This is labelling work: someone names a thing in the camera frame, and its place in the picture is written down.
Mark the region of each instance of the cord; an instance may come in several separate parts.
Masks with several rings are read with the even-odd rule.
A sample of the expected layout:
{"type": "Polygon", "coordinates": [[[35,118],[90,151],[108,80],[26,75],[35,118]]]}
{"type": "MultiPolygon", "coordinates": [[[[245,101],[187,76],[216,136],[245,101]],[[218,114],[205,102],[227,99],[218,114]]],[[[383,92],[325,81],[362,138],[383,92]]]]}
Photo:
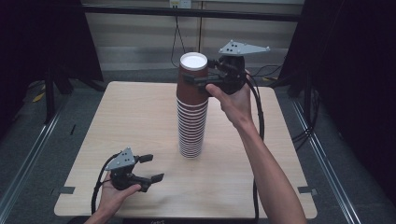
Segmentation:
{"type": "Polygon", "coordinates": [[[175,65],[175,63],[173,62],[173,56],[174,56],[174,52],[175,52],[175,43],[176,43],[176,35],[178,33],[178,36],[180,38],[180,42],[181,42],[181,46],[183,47],[183,52],[186,53],[186,50],[184,48],[184,43],[183,43],[183,39],[181,38],[181,33],[180,33],[180,29],[178,28],[178,19],[177,16],[175,16],[176,19],[176,29],[175,29],[175,34],[174,34],[174,43],[172,46],[172,55],[171,55],[171,63],[174,67],[178,67],[177,65],[175,65]]]}
{"type": "MultiPolygon", "coordinates": [[[[259,87],[257,86],[256,81],[254,78],[252,78],[254,81],[257,91],[254,89],[254,86],[251,84],[251,82],[247,79],[247,84],[250,87],[251,91],[253,92],[254,98],[256,99],[256,106],[257,106],[257,112],[259,116],[259,129],[260,129],[260,138],[262,141],[264,140],[264,114],[262,113],[262,101],[259,93],[259,87]]],[[[257,185],[256,185],[256,180],[253,179],[253,204],[254,204],[254,220],[256,223],[259,222],[259,200],[258,200],[258,195],[257,195],[257,185]]]]}
{"type": "Polygon", "coordinates": [[[91,199],[91,213],[92,214],[96,212],[96,198],[98,196],[99,188],[102,187],[102,185],[105,182],[109,181],[109,180],[105,180],[103,182],[100,181],[100,179],[102,178],[103,172],[105,171],[105,168],[108,165],[108,163],[111,162],[118,155],[120,155],[120,153],[114,154],[113,156],[108,158],[108,160],[105,162],[105,165],[102,167],[102,170],[100,171],[98,180],[96,181],[95,188],[93,188],[93,194],[92,194],[92,199],[91,199]]]}
{"type": "Polygon", "coordinates": [[[291,138],[293,143],[297,143],[297,142],[304,140],[299,146],[297,146],[296,151],[298,151],[304,145],[304,143],[311,137],[311,134],[314,131],[316,123],[317,123],[318,110],[319,110],[319,106],[320,106],[320,98],[318,96],[317,91],[314,90],[313,93],[314,93],[314,95],[311,98],[311,103],[312,103],[312,106],[314,107],[314,117],[312,118],[312,120],[309,118],[310,119],[308,122],[309,127],[307,127],[305,130],[303,130],[302,133],[299,133],[296,136],[291,138]]]}
{"type": "Polygon", "coordinates": [[[265,65],[265,66],[261,67],[261,68],[259,69],[259,71],[257,71],[256,74],[254,74],[252,77],[266,77],[266,76],[270,76],[270,75],[272,75],[273,73],[275,73],[277,70],[279,70],[282,66],[283,66],[283,64],[281,64],[281,65],[273,65],[273,64],[271,64],[271,65],[265,65]],[[260,71],[261,71],[263,68],[266,68],[266,67],[276,67],[276,69],[275,69],[274,71],[268,73],[268,74],[259,75],[260,71]]]}

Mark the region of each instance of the wall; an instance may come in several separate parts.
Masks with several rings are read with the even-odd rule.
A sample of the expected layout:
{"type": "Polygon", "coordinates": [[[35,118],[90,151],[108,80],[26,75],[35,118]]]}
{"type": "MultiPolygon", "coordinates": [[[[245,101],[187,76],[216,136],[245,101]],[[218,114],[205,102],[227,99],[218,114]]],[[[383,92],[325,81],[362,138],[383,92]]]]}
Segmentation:
{"type": "MultiPolygon", "coordinates": [[[[271,0],[251,2],[254,3],[192,1],[192,8],[279,14],[300,14],[302,8],[301,0],[277,1],[282,4],[273,4],[271,0]]],[[[167,0],[83,0],[82,3],[127,7],[169,7],[167,0]]],[[[173,67],[170,57],[176,18],[98,13],[86,13],[86,17],[103,70],[173,67]]],[[[186,51],[201,51],[209,57],[218,57],[217,51],[230,39],[262,47],[269,46],[273,49],[273,52],[266,55],[264,59],[252,58],[250,60],[252,64],[257,65],[283,63],[283,57],[296,27],[296,22],[283,21],[200,20],[199,18],[178,18],[177,20],[186,51]]],[[[182,53],[182,45],[177,36],[174,62],[177,62],[182,53]]]]}

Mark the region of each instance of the finger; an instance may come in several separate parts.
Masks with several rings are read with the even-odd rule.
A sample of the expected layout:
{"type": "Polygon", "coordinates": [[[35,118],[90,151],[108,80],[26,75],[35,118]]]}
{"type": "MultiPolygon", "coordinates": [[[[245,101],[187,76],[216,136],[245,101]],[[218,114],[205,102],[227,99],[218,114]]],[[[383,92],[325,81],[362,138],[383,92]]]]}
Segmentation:
{"type": "Polygon", "coordinates": [[[138,192],[142,187],[138,184],[132,185],[128,189],[125,189],[123,192],[125,193],[126,197],[138,192]]]}
{"type": "Polygon", "coordinates": [[[249,87],[249,85],[248,85],[248,82],[250,82],[251,83],[251,80],[253,79],[253,77],[250,75],[250,73],[247,73],[247,81],[246,81],[246,83],[245,83],[245,85],[242,87],[242,88],[244,88],[244,89],[249,89],[250,90],[250,87],[249,87]]]}
{"type": "Polygon", "coordinates": [[[105,177],[105,180],[104,180],[104,181],[106,181],[106,180],[108,180],[108,179],[111,178],[111,177],[110,177],[110,174],[111,174],[111,171],[107,171],[107,174],[106,174],[106,177],[105,177]]]}
{"type": "Polygon", "coordinates": [[[225,100],[225,93],[217,86],[213,84],[207,84],[206,85],[206,90],[214,96],[216,99],[218,99],[221,103],[224,102],[225,100]]]}

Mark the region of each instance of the wooden table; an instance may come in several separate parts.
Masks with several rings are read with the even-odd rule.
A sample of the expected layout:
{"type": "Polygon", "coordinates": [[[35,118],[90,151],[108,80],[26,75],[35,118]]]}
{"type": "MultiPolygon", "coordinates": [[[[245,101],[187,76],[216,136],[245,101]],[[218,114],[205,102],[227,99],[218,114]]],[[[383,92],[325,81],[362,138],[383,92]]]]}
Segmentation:
{"type": "MultiPolygon", "coordinates": [[[[131,196],[118,217],[253,218],[253,174],[242,141],[221,111],[209,99],[202,154],[186,159],[178,152],[176,84],[112,82],[93,118],[66,187],[55,205],[58,216],[88,216],[91,196],[105,161],[131,147],[135,155],[153,154],[137,164],[134,174],[150,177],[165,173],[147,193],[131,196]]],[[[265,119],[265,143],[286,173],[308,218],[317,215],[301,164],[291,142],[276,95],[260,88],[265,119]]],[[[257,109],[252,96],[253,118],[257,109]]],[[[260,217],[266,217],[260,204],[260,217]]]]}

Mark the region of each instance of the paper cup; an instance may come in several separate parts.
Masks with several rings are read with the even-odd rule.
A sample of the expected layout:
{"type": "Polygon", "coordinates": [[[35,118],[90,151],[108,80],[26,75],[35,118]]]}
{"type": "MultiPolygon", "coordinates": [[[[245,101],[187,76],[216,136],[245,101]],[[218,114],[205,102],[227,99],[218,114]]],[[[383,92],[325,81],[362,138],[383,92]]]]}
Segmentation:
{"type": "Polygon", "coordinates": [[[207,77],[207,72],[205,55],[191,52],[181,56],[177,81],[177,125],[179,151],[186,158],[195,158],[202,151],[208,94],[187,83],[184,75],[207,77]]]}

